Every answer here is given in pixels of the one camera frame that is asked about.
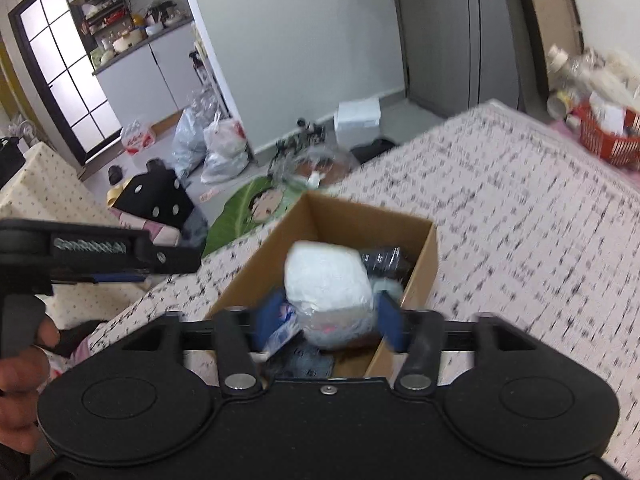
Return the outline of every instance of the metal bolt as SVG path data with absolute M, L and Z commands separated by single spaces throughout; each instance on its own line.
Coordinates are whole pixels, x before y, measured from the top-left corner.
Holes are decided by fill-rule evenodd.
M 426 390 L 431 386 L 431 379 L 420 374 L 408 374 L 400 379 L 400 384 L 407 390 Z
M 255 377 L 249 374 L 233 374 L 225 379 L 226 386 L 232 390 L 248 390 L 255 382 Z
M 338 393 L 338 388 L 326 384 L 325 386 L 322 386 L 320 388 L 320 393 L 323 395 L 335 395 L 336 393 Z

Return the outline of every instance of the human hand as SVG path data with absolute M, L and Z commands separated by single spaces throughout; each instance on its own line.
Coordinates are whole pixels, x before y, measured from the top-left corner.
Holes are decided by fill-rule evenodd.
M 56 325 L 46 317 L 36 343 L 54 347 L 60 341 Z M 36 421 L 37 388 L 49 377 L 45 353 L 31 346 L 18 357 L 0 359 L 0 444 L 25 454 L 35 450 L 39 438 Z

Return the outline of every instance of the glass door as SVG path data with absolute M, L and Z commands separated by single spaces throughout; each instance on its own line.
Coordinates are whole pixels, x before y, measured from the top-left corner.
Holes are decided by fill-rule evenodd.
M 24 0 L 10 13 L 18 47 L 47 110 L 81 164 L 120 136 L 67 0 Z

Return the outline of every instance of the red plastic basket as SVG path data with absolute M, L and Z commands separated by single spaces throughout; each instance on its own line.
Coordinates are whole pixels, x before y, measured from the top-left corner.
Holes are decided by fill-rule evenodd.
M 572 113 L 582 121 L 580 142 L 591 153 L 614 166 L 640 162 L 640 137 L 619 137 L 605 132 L 598 126 L 588 103 L 581 104 Z M 625 127 L 640 135 L 640 116 L 628 110 Z

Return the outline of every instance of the tablecloth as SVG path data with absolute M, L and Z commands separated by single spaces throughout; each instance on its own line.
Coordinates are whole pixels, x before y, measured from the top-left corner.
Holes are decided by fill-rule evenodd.
M 428 305 L 491 311 L 613 387 L 620 423 L 605 458 L 640 479 L 640 194 L 604 163 L 499 104 L 453 118 L 364 165 L 331 192 L 434 220 L 440 266 Z M 95 353 L 167 310 L 203 319 L 277 222 L 174 276 L 89 339 Z M 441 383 L 465 370 L 448 354 Z M 205 352 L 189 365 L 205 380 Z
M 0 218 L 119 226 L 78 180 L 76 171 L 43 142 L 24 155 L 25 165 L 0 190 Z M 136 285 L 55 285 L 47 313 L 56 325 L 112 319 L 144 294 Z

